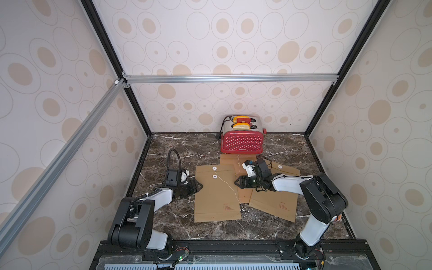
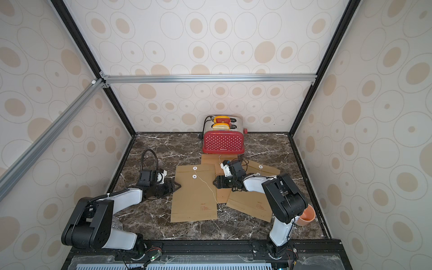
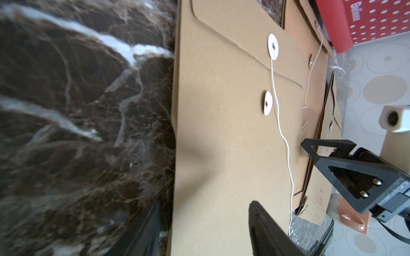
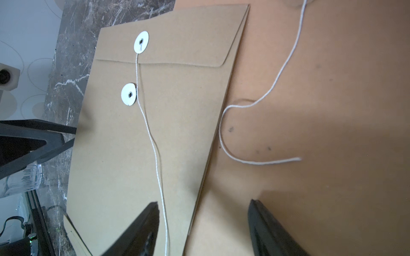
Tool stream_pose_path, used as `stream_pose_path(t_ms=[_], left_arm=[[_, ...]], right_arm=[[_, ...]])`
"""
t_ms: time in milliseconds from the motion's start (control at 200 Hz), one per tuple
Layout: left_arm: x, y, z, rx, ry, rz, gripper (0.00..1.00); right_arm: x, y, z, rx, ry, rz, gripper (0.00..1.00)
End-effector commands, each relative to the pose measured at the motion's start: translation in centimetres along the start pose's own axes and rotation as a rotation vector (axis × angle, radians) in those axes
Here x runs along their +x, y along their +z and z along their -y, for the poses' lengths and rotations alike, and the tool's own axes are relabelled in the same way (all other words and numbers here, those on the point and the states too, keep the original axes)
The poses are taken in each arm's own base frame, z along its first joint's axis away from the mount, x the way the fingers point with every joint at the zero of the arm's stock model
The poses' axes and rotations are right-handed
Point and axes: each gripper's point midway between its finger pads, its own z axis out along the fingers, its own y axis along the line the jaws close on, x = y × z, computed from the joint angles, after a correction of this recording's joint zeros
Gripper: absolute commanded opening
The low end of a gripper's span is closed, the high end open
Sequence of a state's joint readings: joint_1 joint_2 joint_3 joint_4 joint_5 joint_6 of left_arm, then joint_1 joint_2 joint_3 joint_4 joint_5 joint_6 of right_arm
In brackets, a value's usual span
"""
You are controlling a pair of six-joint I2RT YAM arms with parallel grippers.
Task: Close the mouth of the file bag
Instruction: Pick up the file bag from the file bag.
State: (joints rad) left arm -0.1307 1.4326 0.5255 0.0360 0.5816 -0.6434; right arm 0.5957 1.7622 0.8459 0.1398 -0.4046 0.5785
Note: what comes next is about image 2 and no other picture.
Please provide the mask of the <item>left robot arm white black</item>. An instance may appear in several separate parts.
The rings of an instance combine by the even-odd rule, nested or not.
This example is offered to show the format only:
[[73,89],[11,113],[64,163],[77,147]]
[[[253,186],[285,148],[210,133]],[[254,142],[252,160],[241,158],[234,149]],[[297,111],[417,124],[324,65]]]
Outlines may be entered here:
[[162,169],[140,172],[136,184],[94,198],[79,199],[61,235],[63,245],[76,249],[116,249],[143,255],[147,249],[141,234],[112,227],[114,214],[150,199],[162,199],[181,184],[166,180]]

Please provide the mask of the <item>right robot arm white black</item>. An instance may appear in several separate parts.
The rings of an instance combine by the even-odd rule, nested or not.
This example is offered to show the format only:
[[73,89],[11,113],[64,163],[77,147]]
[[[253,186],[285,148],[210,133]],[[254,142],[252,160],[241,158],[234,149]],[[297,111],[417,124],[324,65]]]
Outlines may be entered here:
[[290,235],[295,222],[308,208],[308,200],[299,190],[289,174],[262,176],[246,173],[239,160],[225,160],[220,165],[224,175],[213,181],[217,189],[258,192],[264,194],[275,216],[267,240],[270,257],[282,258],[289,248]]

